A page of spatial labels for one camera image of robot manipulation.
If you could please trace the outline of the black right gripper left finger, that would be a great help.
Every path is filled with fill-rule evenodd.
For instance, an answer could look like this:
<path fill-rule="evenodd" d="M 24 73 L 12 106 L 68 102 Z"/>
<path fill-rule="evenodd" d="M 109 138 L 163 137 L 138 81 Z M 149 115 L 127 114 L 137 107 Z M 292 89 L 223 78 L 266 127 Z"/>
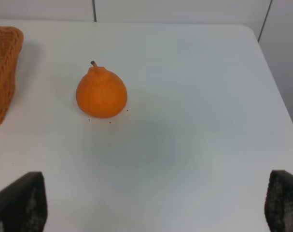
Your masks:
<path fill-rule="evenodd" d="M 0 191 L 0 232 L 42 232 L 47 218 L 42 172 L 28 172 Z"/>

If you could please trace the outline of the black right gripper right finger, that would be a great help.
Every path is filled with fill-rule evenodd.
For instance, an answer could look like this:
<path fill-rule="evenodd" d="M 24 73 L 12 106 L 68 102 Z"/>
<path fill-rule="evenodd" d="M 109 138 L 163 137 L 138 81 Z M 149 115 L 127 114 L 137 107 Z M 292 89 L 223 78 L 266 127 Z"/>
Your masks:
<path fill-rule="evenodd" d="M 289 172 L 270 173 L 264 214 L 271 232 L 293 232 L 293 175 Z"/>

